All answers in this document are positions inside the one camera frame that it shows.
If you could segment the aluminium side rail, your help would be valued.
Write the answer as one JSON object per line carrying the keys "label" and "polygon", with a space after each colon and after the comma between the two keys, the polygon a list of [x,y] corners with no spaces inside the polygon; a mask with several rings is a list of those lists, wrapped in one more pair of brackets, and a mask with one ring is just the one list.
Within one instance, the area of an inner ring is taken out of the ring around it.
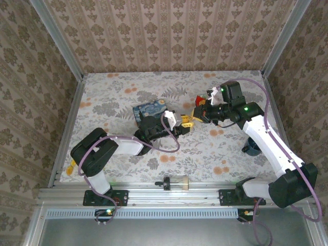
{"label": "aluminium side rail", "polygon": [[74,129],[74,124],[76,120],[76,116],[78,113],[79,105],[81,103],[81,98],[84,93],[84,87],[86,83],[87,77],[84,76],[82,80],[77,84],[76,91],[72,100],[72,105],[70,108],[70,112],[67,117],[67,122],[65,129],[63,131],[63,135],[60,141],[60,145],[57,151],[56,159],[54,162],[54,166],[52,169],[52,173],[49,179],[48,188],[52,188],[56,181],[56,176],[58,173],[62,171],[62,168],[65,164],[66,154],[68,151],[70,139],[72,136],[72,132]]}
{"label": "aluminium side rail", "polygon": [[274,118],[276,120],[276,125],[277,125],[277,129],[278,129],[278,132],[279,132],[279,136],[284,141],[284,143],[288,147],[290,147],[290,144],[289,144],[289,141],[288,141],[287,135],[285,133],[285,130],[284,130],[284,127],[283,127],[283,124],[282,124],[282,120],[281,120],[281,117],[280,117],[280,114],[279,114],[279,111],[278,111],[278,107],[277,107],[275,99],[274,99],[274,95],[273,95],[269,80],[265,76],[264,72],[261,72],[261,75],[262,75],[262,78],[263,78],[263,82],[264,82],[264,86],[266,88],[266,91],[269,94],[270,104],[271,104],[271,108],[272,108],[272,111],[273,111]]}

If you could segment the yellow banana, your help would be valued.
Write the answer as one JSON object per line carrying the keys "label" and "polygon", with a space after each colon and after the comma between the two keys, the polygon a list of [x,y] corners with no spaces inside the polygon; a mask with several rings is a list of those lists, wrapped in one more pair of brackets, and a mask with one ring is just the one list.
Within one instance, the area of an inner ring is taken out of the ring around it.
{"label": "yellow banana", "polygon": [[72,159],[71,162],[70,162],[70,165],[66,169],[66,174],[68,176],[72,175],[75,166],[76,166],[76,162]]}

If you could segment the clear plastic cup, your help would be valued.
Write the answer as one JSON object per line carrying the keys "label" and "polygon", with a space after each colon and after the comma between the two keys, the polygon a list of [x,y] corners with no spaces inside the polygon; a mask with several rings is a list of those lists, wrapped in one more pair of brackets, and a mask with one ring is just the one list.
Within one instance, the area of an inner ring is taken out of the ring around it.
{"label": "clear plastic cup", "polygon": [[187,176],[171,176],[170,191],[188,191],[189,178]]}

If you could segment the dark blue mug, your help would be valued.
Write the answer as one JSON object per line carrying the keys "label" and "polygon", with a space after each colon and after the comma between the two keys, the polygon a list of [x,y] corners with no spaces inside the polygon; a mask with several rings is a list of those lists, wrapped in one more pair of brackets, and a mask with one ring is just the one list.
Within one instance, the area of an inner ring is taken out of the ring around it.
{"label": "dark blue mug", "polygon": [[261,150],[257,143],[255,143],[255,141],[250,137],[246,140],[241,151],[250,156],[257,156],[261,153]]}

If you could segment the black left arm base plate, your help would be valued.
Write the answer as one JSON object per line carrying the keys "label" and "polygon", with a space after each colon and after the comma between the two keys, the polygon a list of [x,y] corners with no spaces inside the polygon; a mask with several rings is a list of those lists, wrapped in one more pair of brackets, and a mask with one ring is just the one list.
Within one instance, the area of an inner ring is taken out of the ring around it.
{"label": "black left arm base plate", "polygon": [[[119,207],[126,207],[129,199],[128,190],[113,190],[106,193],[110,196]],[[107,198],[96,195],[92,190],[86,190],[83,198],[83,206],[86,207],[100,207],[100,206],[114,206],[114,203]]]}

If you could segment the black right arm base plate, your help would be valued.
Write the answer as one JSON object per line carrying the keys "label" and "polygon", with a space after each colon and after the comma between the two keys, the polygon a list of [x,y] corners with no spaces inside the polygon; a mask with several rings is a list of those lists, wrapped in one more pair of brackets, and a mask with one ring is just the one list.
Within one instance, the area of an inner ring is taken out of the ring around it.
{"label": "black right arm base plate", "polygon": [[221,206],[254,206],[259,197],[248,197],[239,189],[220,189],[219,200]]}

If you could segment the red snack packet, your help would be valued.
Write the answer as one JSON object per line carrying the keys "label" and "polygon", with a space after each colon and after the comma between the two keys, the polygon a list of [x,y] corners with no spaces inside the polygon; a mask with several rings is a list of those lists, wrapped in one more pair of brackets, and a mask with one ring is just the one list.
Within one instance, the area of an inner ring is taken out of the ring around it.
{"label": "red snack packet", "polygon": [[196,107],[204,106],[204,105],[206,105],[208,102],[209,102],[209,101],[208,101],[205,97],[197,95],[197,96],[196,96],[196,99],[195,99],[195,106],[196,106]]}

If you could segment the aluminium rail below arm bases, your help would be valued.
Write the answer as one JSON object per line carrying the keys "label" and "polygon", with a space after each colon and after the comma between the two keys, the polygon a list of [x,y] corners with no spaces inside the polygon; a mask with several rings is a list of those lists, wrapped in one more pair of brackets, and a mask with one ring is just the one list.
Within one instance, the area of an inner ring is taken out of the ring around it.
{"label": "aluminium rail below arm bases", "polygon": [[[40,189],[40,204],[53,207],[81,207],[85,190],[82,183],[57,183]],[[117,183],[114,190],[129,191],[128,207],[134,208],[209,208],[220,207],[219,190],[233,189],[231,182],[191,182],[187,191],[165,191],[153,183]]]}

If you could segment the aluminium corner post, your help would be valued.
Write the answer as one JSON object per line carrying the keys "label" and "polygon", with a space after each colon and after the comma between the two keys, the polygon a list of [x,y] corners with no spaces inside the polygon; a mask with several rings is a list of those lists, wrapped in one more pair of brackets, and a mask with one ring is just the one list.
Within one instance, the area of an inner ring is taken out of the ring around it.
{"label": "aluminium corner post", "polygon": [[80,65],[78,64],[77,60],[75,59],[73,52],[69,48],[69,45],[64,38],[64,35],[59,30],[59,26],[55,22],[55,19],[52,17],[44,0],[30,0],[30,2],[37,14],[39,15],[50,36],[52,37],[54,43],[59,49],[61,55],[66,61],[70,71],[76,78],[77,82],[81,82],[83,80],[84,73],[80,68]]}
{"label": "aluminium corner post", "polygon": [[261,71],[268,78],[312,0],[297,0]]}

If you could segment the black connector box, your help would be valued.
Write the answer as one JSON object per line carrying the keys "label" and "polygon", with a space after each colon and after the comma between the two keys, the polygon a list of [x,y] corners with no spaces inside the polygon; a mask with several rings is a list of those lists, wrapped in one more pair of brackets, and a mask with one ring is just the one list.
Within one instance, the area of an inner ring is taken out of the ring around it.
{"label": "black connector box", "polygon": [[237,209],[237,220],[242,223],[251,223],[254,219],[254,209]]}
{"label": "black connector box", "polygon": [[112,217],[115,215],[115,209],[100,209],[95,211],[95,221],[98,224],[106,224],[112,220]]}

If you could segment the black clamp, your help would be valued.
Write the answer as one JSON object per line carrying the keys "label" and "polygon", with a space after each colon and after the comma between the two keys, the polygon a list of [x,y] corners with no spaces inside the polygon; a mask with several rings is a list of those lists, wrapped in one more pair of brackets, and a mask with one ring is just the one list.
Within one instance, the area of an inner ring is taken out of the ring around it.
{"label": "black clamp", "polygon": [[155,182],[156,186],[163,187],[164,191],[170,191],[171,190],[171,182],[170,177],[164,177],[163,181],[157,181]]}

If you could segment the blue starry night tin box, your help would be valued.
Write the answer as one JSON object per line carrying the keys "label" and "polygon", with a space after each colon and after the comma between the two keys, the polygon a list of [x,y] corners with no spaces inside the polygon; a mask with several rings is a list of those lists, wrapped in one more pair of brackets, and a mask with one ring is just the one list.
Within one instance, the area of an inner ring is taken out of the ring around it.
{"label": "blue starry night tin box", "polygon": [[136,124],[140,127],[142,120],[148,116],[152,116],[155,119],[160,119],[164,111],[167,110],[167,105],[163,99],[159,99],[153,102],[134,106],[132,110]]}

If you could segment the grey metal panel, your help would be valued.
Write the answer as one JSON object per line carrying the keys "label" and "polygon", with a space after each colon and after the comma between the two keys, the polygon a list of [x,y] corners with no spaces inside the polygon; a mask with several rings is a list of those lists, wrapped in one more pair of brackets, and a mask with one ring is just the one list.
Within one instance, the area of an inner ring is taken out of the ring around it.
{"label": "grey metal panel", "polygon": [[48,220],[37,246],[259,246],[236,219]]}

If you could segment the floral tablecloth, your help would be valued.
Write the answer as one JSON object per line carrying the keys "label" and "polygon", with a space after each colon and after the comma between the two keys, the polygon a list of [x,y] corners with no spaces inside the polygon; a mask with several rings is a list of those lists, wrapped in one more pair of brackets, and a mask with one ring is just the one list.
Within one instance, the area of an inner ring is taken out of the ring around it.
{"label": "floral tablecloth", "polygon": [[[163,99],[169,110],[189,115],[196,96],[221,83],[238,79],[247,102],[265,108],[261,73],[253,71],[94,73],[87,76],[69,147],[74,147],[95,128],[109,135],[131,136],[137,130],[132,108]],[[104,172],[111,182],[153,183],[164,176],[187,176],[191,181],[237,182],[247,177],[273,181],[276,176],[264,155],[241,151],[247,135],[230,121],[215,126],[195,122],[191,132],[180,136],[174,153],[151,150],[143,156],[115,155]],[[165,137],[154,146],[175,150]]]}

